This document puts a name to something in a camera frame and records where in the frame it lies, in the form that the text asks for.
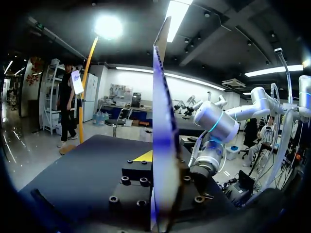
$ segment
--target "floor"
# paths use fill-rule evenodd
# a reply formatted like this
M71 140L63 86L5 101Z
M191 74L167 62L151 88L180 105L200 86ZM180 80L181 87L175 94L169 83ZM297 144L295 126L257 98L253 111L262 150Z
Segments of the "floor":
M5 104L2 105L2 139L4 141L4 151L6 167L12 179L12 183L17 190L21 190L34 177L36 177L47 166L59 159L59 148L56 147L60 140L57 134L51 135L48 131L38 131L31 133L31 122L28 118L19 118L17 111L11 111ZM84 140L92 137L95 134L102 134L112 136L112 127L96 126L91 121L83 124ZM120 127L117 128L117 137L140 140L140 131L142 127ZM244 141L244 133L239 133L226 146L238 146L241 150L244 149L242 144ZM79 140L71 140L70 144L78 145ZM227 160L223 170L217 173L213 178L219 182L224 183L229 179L237 177L239 170L246 174L250 172L249 167L243 167L242 155L238 155L236 159ZM267 167L272 164L272 159L269 161ZM271 171L259 180L259 187L264 184ZM252 173L252 177L256 179L258 174L256 171Z

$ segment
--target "yellow pole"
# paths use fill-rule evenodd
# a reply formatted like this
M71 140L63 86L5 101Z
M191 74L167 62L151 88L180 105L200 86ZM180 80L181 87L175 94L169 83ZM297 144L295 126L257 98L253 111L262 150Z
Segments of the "yellow pole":
M84 87L85 87L85 85L86 85L87 71L88 71L88 67L89 67L89 64L90 64L90 62L91 62L91 58L92 58L92 55L93 55L95 46L96 46L96 44L97 44L97 41L98 41L98 36L94 39L94 42L93 42L91 51L89 52L89 56L88 56L88 59L87 59L86 69L85 69L85 71L84 71L83 79L82 79L82 87L83 87L83 90L84 90ZM80 143L83 143L82 117L83 117L83 112L82 112L82 107L80 107L80 108L79 108L79 139L80 139Z

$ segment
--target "fluorescent light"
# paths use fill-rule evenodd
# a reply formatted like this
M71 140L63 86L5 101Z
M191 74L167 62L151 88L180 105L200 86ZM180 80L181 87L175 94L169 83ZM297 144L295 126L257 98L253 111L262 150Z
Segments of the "fluorescent light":
M136 68L127 68L127 67L116 67L116 69L153 73L153 70L148 70L148 69L136 69Z
M192 0L178 0L170 1L169 7L166 12L165 18L172 16L169 35L167 37L168 42L173 42L175 35L179 29L181 22L183 21L186 12L191 5Z
M20 69L18 72L16 72L14 75L17 75L18 73L20 73L23 69Z
M289 71L301 71L303 70L302 65L294 65L294 66L287 66ZM280 72L285 72L285 67L275 67L275 68L270 68L270 69L262 69L254 72L249 72L245 73L247 77L253 77L253 76L258 76L258 75L263 75L263 74L272 74L272 73L280 73Z
M8 65L8 67L5 69L5 72L4 72L4 74L6 74L6 72L8 71L8 69L10 68L10 66L11 66L11 64L13 63L13 61L10 61L10 63L9 63L9 65Z
M153 70L148 70L148 69L137 69L137 68L127 68L127 67L116 67L116 69L119 69L119 70L129 70L129 71L138 71L138 72L145 72L145 73L153 73ZM210 87L213 87L215 89L218 89L218 90L221 90L221 91L225 91L225 89L222 88L222 87L219 87L219 86L216 86L216 85L213 85L213 84L210 84L210 83L206 83L206 82L203 82L203 81L200 81L200 80L183 77L183 76L179 76L179 75L176 75L176 74L169 74L169 73L164 73L164 74L166 76L170 76L170 77L173 77L173 78L183 79L183 80L186 80L186 81L189 81L189 82L198 83L198 84L205 85L205 86L210 86Z
M102 16L96 21L95 32L107 40L115 39L122 35L122 24L116 17Z

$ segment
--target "man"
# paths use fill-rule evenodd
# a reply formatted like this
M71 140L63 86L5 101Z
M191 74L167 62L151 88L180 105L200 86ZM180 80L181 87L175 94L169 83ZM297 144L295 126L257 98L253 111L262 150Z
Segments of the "man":
M62 137L57 147L63 147L67 141L78 138L77 133L74 130L73 114L70 112L71 102L74 96L74 89L71 80L72 65L65 64L65 74L60 84L60 95L57 101L57 106L61 110L61 125L62 125Z
M265 125L260 133L257 134L257 137L261 139L261 141L252 146L249 151L248 151L248 159L246 160L246 163L243 164L243 166L250 166L252 164L253 158L255 156L255 153L260 151L262 143L266 145L271 145L272 139L273 139L273 132L275 130L274 125L273 125L274 117L271 116L268 120L268 124Z

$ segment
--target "yellow tape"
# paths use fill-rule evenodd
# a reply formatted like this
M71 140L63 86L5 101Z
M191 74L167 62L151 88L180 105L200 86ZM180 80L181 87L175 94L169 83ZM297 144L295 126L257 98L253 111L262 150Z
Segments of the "yellow tape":
M134 159L133 161L147 161L147 162L152 162L152 155L153 155L153 151L150 150L147 153L143 154L142 156Z

